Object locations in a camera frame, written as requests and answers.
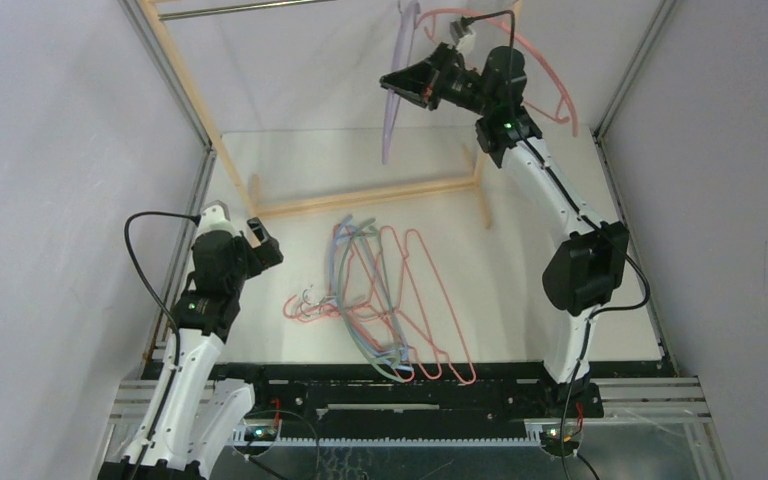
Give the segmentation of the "purple plastic hanger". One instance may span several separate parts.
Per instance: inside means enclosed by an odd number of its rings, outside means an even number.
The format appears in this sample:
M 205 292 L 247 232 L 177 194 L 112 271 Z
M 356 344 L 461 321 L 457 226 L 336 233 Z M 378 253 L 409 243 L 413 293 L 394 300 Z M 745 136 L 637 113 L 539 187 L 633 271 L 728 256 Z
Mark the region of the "purple plastic hanger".
M 390 148 L 394 128 L 400 105 L 400 91 L 404 89 L 403 74 L 400 71 L 406 69 L 411 58 L 415 24 L 421 12 L 420 2 L 417 0 L 398 1 L 399 28 L 396 35 L 395 46 L 390 64 L 390 73 L 382 77 L 382 87 L 387 91 L 383 130 L 381 137 L 381 164 L 387 165 L 390 158 Z

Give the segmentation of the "green plastic hanger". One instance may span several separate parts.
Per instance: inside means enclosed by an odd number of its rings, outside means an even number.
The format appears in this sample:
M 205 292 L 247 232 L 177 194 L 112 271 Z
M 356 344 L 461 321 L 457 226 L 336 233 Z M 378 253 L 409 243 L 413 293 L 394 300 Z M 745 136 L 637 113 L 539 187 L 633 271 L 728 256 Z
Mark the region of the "green plastic hanger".
M 381 238 L 382 238 L 382 231 L 378 227 L 376 219 L 375 218 L 373 219 L 375 220 L 375 227 L 378 228 L 381 232 Z M 362 221 L 356 222 L 353 219 L 352 223 L 354 225 L 358 225 Z M 390 329 L 385 325 L 384 322 L 378 319 L 375 319 L 373 317 L 376 313 L 381 311 L 381 296 L 379 294 L 373 294 L 371 292 L 371 282 L 370 282 L 369 274 L 371 273 L 373 266 L 371 265 L 369 260 L 367 260 L 366 256 L 363 255 L 358 250 L 354 251 L 354 253 L 352 253 L 349 256 L 349 260 L 350 260 L 350 263 L 349 263 L 350 273 L 349 273 L 349 282 L 346 289 L 345 300 L 350 305 L 355 304 L 359 301 L 364 301 L 368 304 L 366 308 L 363 308 L 357 312 L 360 318 L 356 321 L 356 325 L 368 332 L 368 335 L 374 339 L 374 345 L 376 347 L 384 347 L 384 348 L 391 347 L 393 345 L 393 337 Z M 415 370 L 413 373 L 402 372 L 400 375 L 406 378 L 408 380 L 407 382 L 409 382 L 415 376 Z

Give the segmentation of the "blue plastic hanger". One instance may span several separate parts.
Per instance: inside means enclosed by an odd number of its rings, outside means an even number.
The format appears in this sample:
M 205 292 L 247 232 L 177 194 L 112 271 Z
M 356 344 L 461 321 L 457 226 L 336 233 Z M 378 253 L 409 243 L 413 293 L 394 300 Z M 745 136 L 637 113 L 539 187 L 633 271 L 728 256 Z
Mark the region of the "blue plastic hanger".
M 410 364 L 409 344 L 398 320 L 389 288 L 389 276 L 383 260 L 383 241 L 381 232 L 375 227 L 375 220 L 369 218 L 358 225 L 352 223 L 353 216 L 347 215 L 338 224 L 333 234 L 329 253 L 329 288 L 331 302 L 344 321 L 347 331 L 358 350 L 367 362 L 382 376 L 399 383 L 408 380 L 402 377 L 402 372 L 413 373 Z M 374 339 L 368 332 L 356 325 L 360 318 L 357 313 L 368 304 L 359 301 L 348 304 L 345 300 L 349 282 L 350 260 L 354 251 L 360 251 L 373 266 L 369 274 L 371 292 L 381 296 L 381 311 L 373 317 L 385 323 L 393 337 L 393 345 L 388 348 L 376 347 Z

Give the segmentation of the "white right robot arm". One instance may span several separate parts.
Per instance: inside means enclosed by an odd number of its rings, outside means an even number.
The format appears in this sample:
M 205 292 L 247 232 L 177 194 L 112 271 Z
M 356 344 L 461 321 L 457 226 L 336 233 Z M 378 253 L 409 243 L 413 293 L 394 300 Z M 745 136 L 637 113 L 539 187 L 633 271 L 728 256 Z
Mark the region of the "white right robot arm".
M 525 57 L 514 47 L 492 49 L 482 70 L 469 69 L 452 45 L 440 44 L 425 59 L 383 75 L 382 88 L 433 111 L 443 102 L 477 115 L 481 150 L 543 212 L 555 252 L 541 275 L 551 305 L 565 313 L 543 360 L 551 379 L 538 402 L 552 416 L 578 400 L 574 384 L 589 370 L 595 317 L 606 311 L 623 281 L 629 231 L 598 214 L 551 158 L 543 133 L 523 103 Z

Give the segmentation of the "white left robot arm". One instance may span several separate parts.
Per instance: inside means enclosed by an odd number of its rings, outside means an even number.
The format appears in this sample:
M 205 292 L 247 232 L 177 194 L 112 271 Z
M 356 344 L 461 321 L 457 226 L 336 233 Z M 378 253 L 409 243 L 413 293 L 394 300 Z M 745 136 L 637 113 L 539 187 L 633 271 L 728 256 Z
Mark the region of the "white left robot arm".
M 198 226 L 193 269 L 164 314 L 172 337 L 147 411 L 121 459 L 106 461 L 101 479 L 207 479 L 235 426 L 271 407 L 271 388 L 256 379 L 224 382 L 197 413 L 208 377 L 240 312 L 246 281 L 283 261 L 280 243 L 257 217 L 246 225 L 258 243 L 218 209 L 191 216 Z

